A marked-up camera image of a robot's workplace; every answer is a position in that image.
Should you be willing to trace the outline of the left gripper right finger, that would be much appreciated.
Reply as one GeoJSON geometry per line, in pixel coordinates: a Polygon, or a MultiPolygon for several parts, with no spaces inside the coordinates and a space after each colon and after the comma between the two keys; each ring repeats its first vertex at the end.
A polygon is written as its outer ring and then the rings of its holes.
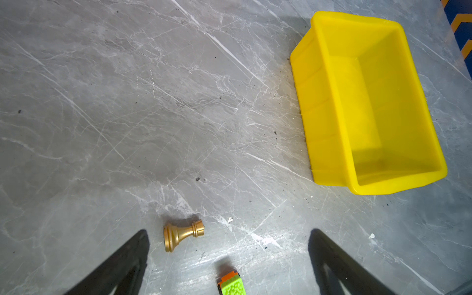
{"type": "Polygon", "coordinates": [[[320,229],[310,234],[308,252],[322,295],[392,295],[394,292],[369,273],[320,229]]]}

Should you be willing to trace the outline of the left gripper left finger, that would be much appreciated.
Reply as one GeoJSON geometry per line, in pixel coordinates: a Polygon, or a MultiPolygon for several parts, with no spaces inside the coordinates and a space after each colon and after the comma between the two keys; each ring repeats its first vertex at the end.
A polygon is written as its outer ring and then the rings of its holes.
{"type": "Polygon", "coordinates": [[[147,231],[138,231],[66,294],[137,295],[143,282],[149,247],[147,231]]]}

